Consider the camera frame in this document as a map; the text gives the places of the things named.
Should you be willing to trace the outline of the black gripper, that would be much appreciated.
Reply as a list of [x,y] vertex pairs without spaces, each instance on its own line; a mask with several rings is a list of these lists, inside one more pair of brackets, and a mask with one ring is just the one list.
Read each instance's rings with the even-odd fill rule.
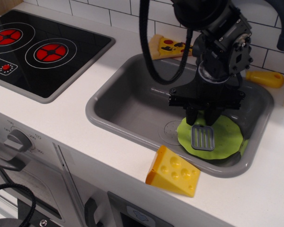
[[170,89],[169,105],[186,109],[188,125],[194,125],[199,110],[205,110],[206,125],[212,126],[226,109],[238,110],[246,97],[238,87],[227,85],[229,79],[215,79],[199,65],[191,82]]

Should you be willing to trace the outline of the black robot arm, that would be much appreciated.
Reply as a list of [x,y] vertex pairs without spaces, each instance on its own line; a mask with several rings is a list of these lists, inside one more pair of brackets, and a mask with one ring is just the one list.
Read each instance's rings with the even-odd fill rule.
[[187,124],[193,125],[203,112],[211,126],[224,110],[238,110],[246,96],[229,80],[236,77],[241,82],[241,71],[252,61],[251,27],[229,0],[176,0],[173,6],[177,20],[200,35],[192,49],[195,77],[170,90],[169,105],[185,109]]

